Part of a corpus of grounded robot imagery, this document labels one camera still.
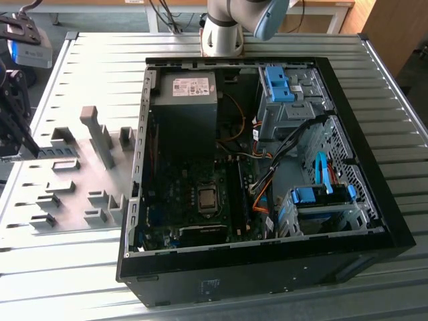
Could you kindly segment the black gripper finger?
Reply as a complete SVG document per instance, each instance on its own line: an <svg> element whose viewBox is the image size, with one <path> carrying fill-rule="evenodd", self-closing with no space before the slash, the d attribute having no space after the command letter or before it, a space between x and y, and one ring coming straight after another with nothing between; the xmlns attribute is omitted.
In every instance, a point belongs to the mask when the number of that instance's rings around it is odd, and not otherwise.
<svg viewBox="0 0 428 321"><path fill-rule="evenodd" d="M20 144L17 149L17 154L12 156L20 156L22 159L37 159L39 156L39 146L34 141L31 135L31 105L29 94L27 91L27 82L24 73L21 70L7 70L9 77L9 94L15 98L22 108L22 116L19 117L19 124L12 122L15 138Z"/></svg>
<svg viewBox="0 0 428 321"><path fill-rule="evenodd" d="M19 124L22 116L20 103L11 96L1 95L1 157L17 154L20 144L15 138L12 122Z"/></svg>

